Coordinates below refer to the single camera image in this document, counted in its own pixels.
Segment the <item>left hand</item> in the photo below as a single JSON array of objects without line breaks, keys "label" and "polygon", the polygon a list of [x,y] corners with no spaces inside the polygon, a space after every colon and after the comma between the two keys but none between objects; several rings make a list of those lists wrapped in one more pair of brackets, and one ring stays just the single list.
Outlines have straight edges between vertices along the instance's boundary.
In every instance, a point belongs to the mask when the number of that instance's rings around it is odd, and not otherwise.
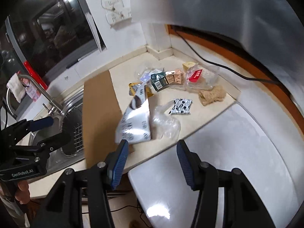
[{"label": "left hand", "polygon": [[18,190],[15,193],[15,198],[20,204],[27,204],[30,201],[29,184],[26,180],[17,183]]}]

